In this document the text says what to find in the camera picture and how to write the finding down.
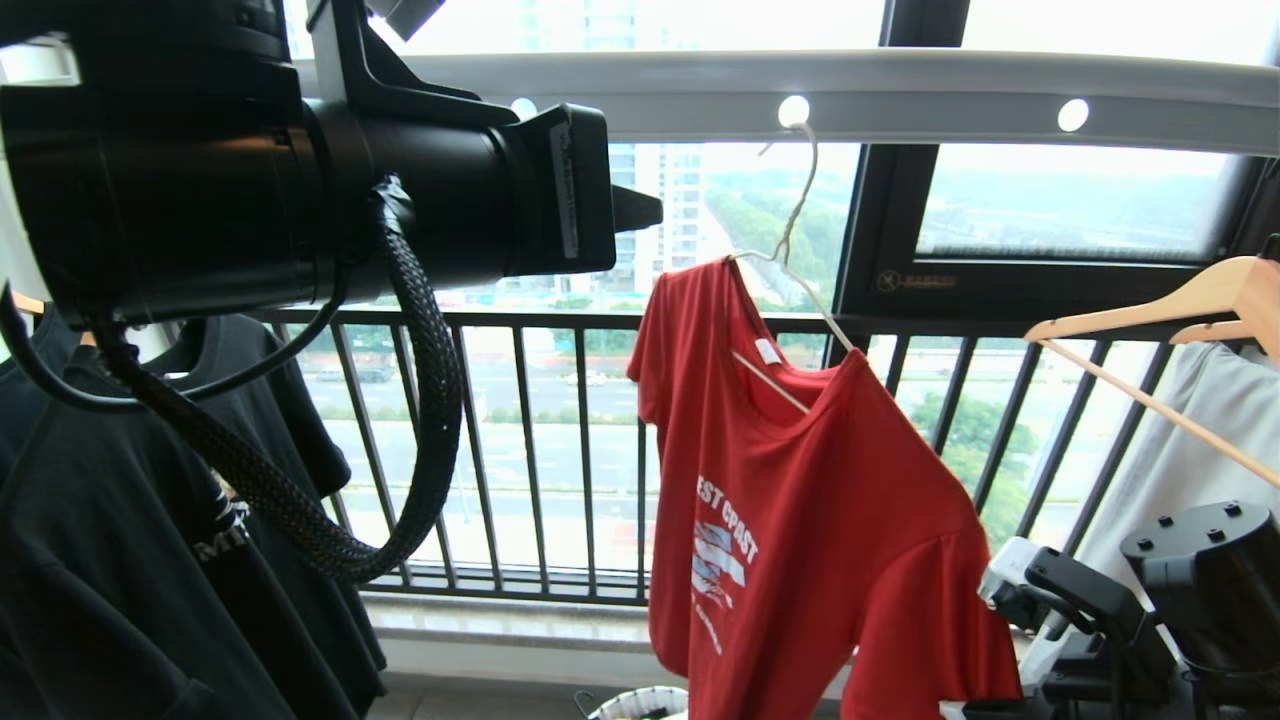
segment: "white ceiling rail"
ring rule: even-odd
[[[509,105],[599,108],[620,142],[780,140],[809,100],[823,140],[1105,145],[1280,155],[1280,68],[1098,55],[882,47],[822,53],[417,55],[428,82]],[[298,63],[303,91],[315,70]],[[1088,104],[1066,132],[1059,111]]]

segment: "braided hose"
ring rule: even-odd
[[[412,200],[394,174],[375,186],[371,206],[392,287],[406,315],[417,374],[421,423],[413,479],[399,521],[387,544],[372,547],[325,515],[270,460],[209,413],[138,364],[138,348],[109,319],[92,322],[108,370],[164,419],[319,571],[334,579],[372,580],[408,559],[435,525],[453,479],[462,423],[461,372],[449,328],[402,223],[412,222]]]

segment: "floor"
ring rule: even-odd
[[[581,720],[573,706],[575,688],[556,685],[475,685],[431,682],[429,687],[389,685],[387,697],[374,703],[367,720]],[[593,688],[599,702],[616,689]],[[588,712],[594,707],[584,707]],[[814,720],[838,717],[833,706],[823,707]]]

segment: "red t-shirt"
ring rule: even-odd
[[[778,351],[716,261],[659,278],[627,369],[662,464],[649,634],[689,678],[690,717],[810,717],[855,648],[846,720],[1021,697],[1009,625],[977,594],[987,538],[964,487],[861,352],[803,372],[765,364],[759,338]]]

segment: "wire hanger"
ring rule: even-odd
[[[836,318],[832,316],[829,310],[827,310],[827,306],[823,305],[822,300],[818,297],[818,293],[813,291],[813,287],[809,284],[809,282],[801,278],[799,274],[796,274],[795,270],[791,269],[791,231],[795,228],[796,220],[800,218],[800,210],[804,209],[804,202],[805,200],[809,199],[809,190],[813,188],[814,177],[817,177],[818,174],[818,136],[814,135],[813,128],[809,127],[809,123],[804,120],[791,123],[787,127],[790,129],[799,129],[805,133],[805,137],[809,138],[809,146],[813,149],[813,159],[809,163],[809,177],[805,179],[804,190],[800,191],[800,199],[796,200],[795,208],[791,209],[791,215],[787,217],[787,224],[785,228],[782,228],[782,240],[780,240],[778,243],[773,246],[773,252],[771,255],[765,255],[756,250],[740,250],[730,255],[730,258],[735,260],[737,260],[739,258],[759,258],[767,263],[773,263],[781,259],[782,263],[780,264],[780,269],[788,278],[794,279],[796,284],[799,284],[805,291],[805,295],[809,296],[809,300],[812,300],[818,311],[822,313],[822,320],[827,323],[828,328],[831,328],[831,334],[836,336],[836,340],[840,341],[840,345],[845,346],[846,351],[850,351],[854,348],[852,341],[849,340],[849,336],[845,334],[845,331],[840,329],[840,324],[836,323]]]
[[[822,313],[822,319],[824,323],[827,323],[827,327],[831,328],[831,333],[836,337],[837,341],[840,341],[842,346],[845,346],[846,351],[850,351],[854,348],[854,343],[849,340],[849,336],[845,334],[845,331],[840,329],[840,325],[836,323],[836,319],[832,316],[831,311],[827,310],[826,305],[823,305],[822,300],[818,299],[818,293],[813,291],[813,287],[809,286],[809,282],[801,278],[799,274],[796,274],[795,270],[791,269],[791,231],[795,229],[796,220],[800,218],[800,210],[804,209],[804,202],[809,197],[809,190],[813,188],[813,181],[818,174],[818,136],[813,132],[813,128],[809,127],[809,123],[804,120],[792,122],[790,124],[783,123],[783,124],[786,124],[788,129],[799,129],[804,132],[805,137],[809,138],[809,146],[813,149],[812,160],[809,163],[809,177],[805,179],[804,190],[800,191],[800,199],[796,200],[795,206],[791,209],[791,215],[787,217],[787,224],[782,229],[782,240],[780,240],[778,243],[773,246],[772,254],[765,255],[755,250],[740,250],[730,255],[730,259],[736,261],[740,258],[759,258],[767,263],[774,263],[781,260],[778,268],[782,270],[782,273],[786,274],[792,281],[795,281],[796,284],[799,284],[805,291],[805,295],[809,296],[809,300],[812,300],[818,311]],[[764,149],[760,150],[760,154],[763,155],[764,151],[768,150],[771,146],[772,143],[765,145]],[[733,355],[735,360],[746,366],[748,370],[754,373],[755,377],[760,378],[760,380],[763,380],[767,386],[773,388],[787,402],[795,405],[797,409],[800,409],[801,413],[806,414],[809,413],[810,409],[808,405],[796,400],[794,395],[791,395],[782,386],[774,382],[773,378],[771,378],[764,370],[756,368],[754,363],[744,357],[739,351],[731,350],[730,352]]]

